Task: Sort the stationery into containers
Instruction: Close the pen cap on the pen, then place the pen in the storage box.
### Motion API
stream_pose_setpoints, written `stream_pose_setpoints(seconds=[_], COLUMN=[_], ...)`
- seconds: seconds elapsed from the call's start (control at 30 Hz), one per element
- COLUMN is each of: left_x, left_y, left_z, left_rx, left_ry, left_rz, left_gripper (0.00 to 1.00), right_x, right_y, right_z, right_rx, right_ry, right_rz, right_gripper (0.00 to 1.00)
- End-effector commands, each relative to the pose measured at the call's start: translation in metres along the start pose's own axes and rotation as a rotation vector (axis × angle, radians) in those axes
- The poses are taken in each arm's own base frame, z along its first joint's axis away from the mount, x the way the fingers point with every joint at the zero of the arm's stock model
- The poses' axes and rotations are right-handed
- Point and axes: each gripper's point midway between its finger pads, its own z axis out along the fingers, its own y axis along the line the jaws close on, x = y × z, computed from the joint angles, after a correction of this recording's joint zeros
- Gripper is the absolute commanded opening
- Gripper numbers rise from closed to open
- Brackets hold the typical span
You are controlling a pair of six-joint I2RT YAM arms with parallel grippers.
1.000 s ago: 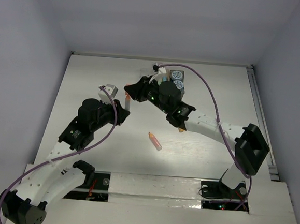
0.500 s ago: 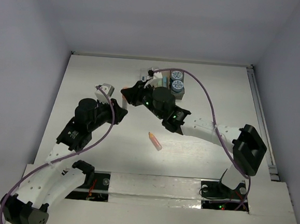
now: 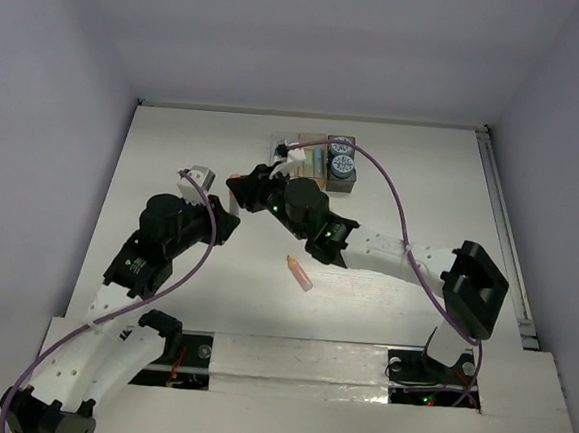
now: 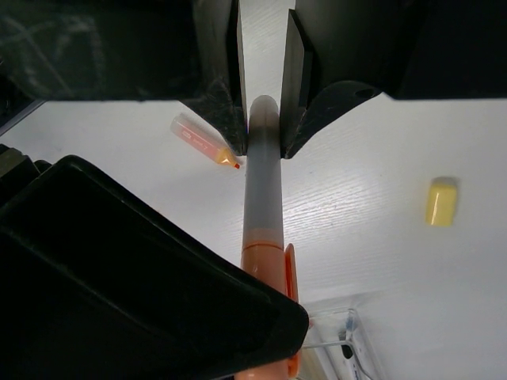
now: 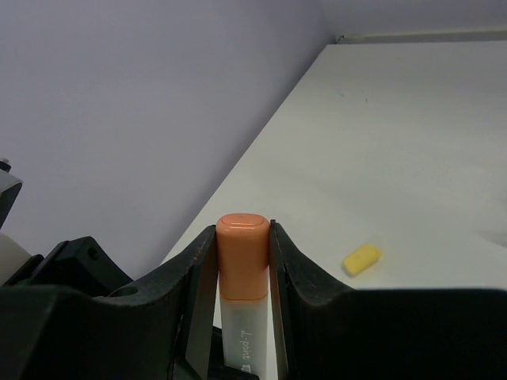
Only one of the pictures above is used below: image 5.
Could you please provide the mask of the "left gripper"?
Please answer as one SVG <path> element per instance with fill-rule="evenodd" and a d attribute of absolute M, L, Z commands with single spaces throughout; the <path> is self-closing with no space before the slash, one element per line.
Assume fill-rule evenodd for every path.
<path fill-rule="evenodd" d="M 93 237 L 81 237 L 60 242 L 47 256 L 36 254 L 4 284 L 59 285 L 97 297 L 110 295 L 131 281 Z"/>

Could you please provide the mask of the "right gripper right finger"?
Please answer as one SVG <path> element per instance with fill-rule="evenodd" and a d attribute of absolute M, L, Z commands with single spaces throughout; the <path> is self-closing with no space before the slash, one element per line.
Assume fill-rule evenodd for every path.
<path fill-rule="evenodd" d="M 356 290 L 304 255 L 278 222 L 269 258 L 279 378 L 505 378 L 505 291 Z"/>

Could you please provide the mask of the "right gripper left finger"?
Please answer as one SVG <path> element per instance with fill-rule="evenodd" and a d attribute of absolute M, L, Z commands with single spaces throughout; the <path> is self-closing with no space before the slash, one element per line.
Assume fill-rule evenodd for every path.
<path fill-rule="evenodd" d="M 215 230 L 107 296 L 1 288 L 4 379 L 204 379 L 217 280 Z"/>

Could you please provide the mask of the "yellow highlighter cap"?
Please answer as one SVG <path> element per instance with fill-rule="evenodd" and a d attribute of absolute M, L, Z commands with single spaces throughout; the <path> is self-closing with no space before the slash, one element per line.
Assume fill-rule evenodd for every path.
<path fill-rule="evenodd" d="M 378 247 L 364 244 L 345 257 L 342 266 L 349 276 L 357 276 L 375 264 L 381 256 L 382 252 Z"/>

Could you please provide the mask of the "orange tip clear highlighter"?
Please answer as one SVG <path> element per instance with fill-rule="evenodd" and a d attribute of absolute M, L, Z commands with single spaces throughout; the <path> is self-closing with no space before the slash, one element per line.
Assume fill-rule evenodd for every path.
<path fill-rule="evenodd" d="M 266 379 L 268 296 L 252 301 L 220 297 L 226 366 Z"/>

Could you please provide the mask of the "small orange cap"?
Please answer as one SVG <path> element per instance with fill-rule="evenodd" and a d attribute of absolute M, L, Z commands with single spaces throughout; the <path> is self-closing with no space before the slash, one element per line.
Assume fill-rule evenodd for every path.
<path fill-rule="evenodd" d="M 235 302 L 268 294 L 269 222 L 256 214 L 229 214 L 215 225 L 219 293 Z"/>

